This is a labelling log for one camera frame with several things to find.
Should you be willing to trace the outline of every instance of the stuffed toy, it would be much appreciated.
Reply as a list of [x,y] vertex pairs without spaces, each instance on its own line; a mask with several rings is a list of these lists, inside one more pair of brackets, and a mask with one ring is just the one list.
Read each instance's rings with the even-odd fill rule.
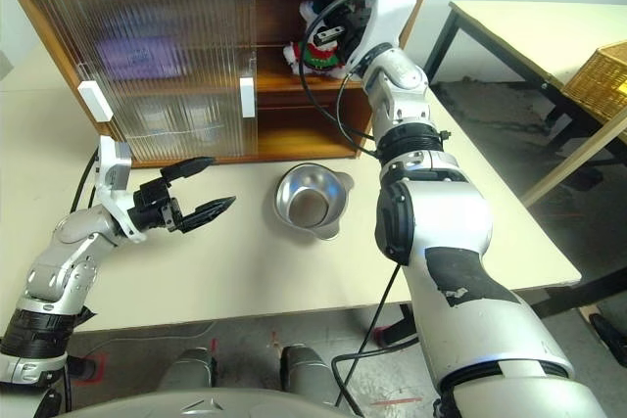
[[[319,13],[318,10],[322,10],[323,4],[319,4],[313,0],[305,0],[301,2],[299,12],[303,20],[305,20],[306,27],[309,28]],[[321,29],[326,29],[324,21],[318,24],[318,29],[307,38],[307,47],[305,48],[305,54],[303,58],[305,73],[316,73],[320,75],[329,75],[335,78],[343,78],[346,74],[344,64],[337,56],[337,41],[331,41],[330,43],[323,44],[322,46],[315,46],[314,35]],[[287,64],[292,68],[292,72],[298,75],[298,62],[301,57],[301,44],[298,42],[290,42],[283,48],[283,56]]]

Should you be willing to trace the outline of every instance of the gray floor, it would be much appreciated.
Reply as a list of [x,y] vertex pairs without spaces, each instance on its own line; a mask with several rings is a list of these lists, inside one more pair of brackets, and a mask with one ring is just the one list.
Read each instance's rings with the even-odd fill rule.
[[[524,191],[559,162],[559,157],[543,151],[551,136],[541,116],[550,107],[539,94],[471,81],[444,84],[437,92],[515,192]],[[601,185],[585,193],[560,186],[533,208],[537,220],[586,279],[621,267],[627,255],[627,227],[622,220],[627,209],[622,191],[627,169],[604,168],[603,177]],[[618,296],[602,308],[617,327],[627,331],[625,305],[625,298]],[[150,392],[168,364],[193,347],[213,352],[220,386],[277,389],[282,347],[306,343],[328,361],[358,348],[372,312],[367,308],[77,334],[70,353],[90,353],[103,365],[103,374],[96,383],[74,383],[74,405]],[[384,309],[381,324],[398,318],[398,309],[390,305]],[[578,312],[566,312],[545,323],[607,415],[627,416],[622,397],[627,370],[613,360]],[[435,398],[419,347],[363,360],[351,390],[366,415],[374,417],[430,417]]]

